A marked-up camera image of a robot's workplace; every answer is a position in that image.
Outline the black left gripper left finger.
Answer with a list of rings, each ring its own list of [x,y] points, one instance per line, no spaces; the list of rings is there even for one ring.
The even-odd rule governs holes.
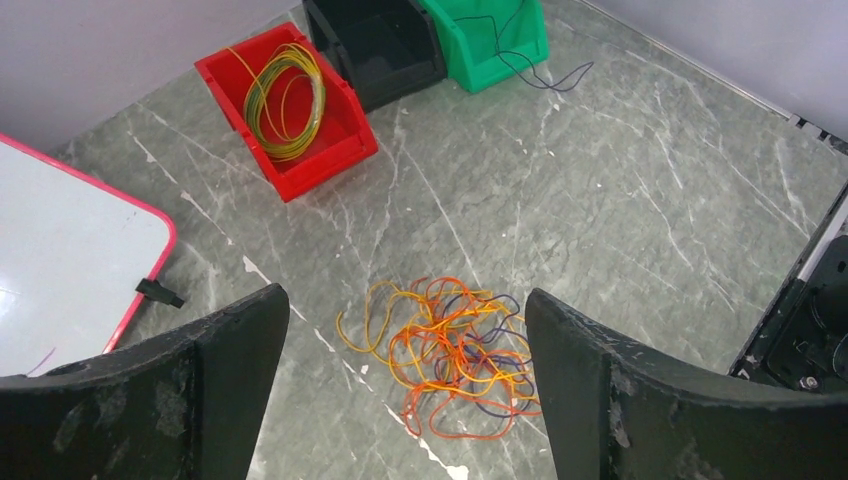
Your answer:
[[[268,285],[206,317],[1,381],[5,479],[243,479],[290,320]]]

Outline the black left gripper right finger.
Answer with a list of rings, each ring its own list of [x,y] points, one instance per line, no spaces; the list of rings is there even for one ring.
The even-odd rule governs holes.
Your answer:
[[[846,477],[845,393],[805,393],[694,366],[542,289],[525,308],[559,478]]]

